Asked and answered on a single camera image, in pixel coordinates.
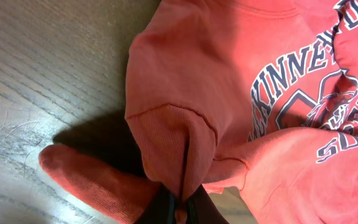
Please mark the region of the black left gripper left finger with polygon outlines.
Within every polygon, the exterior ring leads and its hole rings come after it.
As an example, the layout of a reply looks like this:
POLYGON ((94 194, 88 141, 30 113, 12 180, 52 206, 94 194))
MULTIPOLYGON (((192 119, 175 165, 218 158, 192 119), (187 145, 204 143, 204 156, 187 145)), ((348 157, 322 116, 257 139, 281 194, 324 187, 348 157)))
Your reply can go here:
POLYGON ((163 185, 135 224, 176 224, 175 196, 163 185))

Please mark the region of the red printed t-shirt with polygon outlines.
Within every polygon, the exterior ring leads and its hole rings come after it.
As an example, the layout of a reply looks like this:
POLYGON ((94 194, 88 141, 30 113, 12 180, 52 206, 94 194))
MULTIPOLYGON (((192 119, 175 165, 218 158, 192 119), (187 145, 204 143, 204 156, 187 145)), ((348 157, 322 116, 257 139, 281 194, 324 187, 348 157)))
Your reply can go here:
POLYGON ((259 223, 358 223, 358 0, 162 1, 133 41, 126 122, 145 176, 63 144, 61 187, 135 223, 160 186, 176 223, 202 185, 259 223))

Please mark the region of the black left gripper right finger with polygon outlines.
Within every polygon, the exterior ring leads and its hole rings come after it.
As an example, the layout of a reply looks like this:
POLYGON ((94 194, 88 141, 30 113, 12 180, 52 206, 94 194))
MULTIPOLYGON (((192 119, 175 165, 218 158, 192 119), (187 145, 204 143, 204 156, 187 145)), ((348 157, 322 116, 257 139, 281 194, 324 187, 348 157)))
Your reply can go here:
POLYGON ((186 201, 186 224, 229 224, 200 185, 186 201))

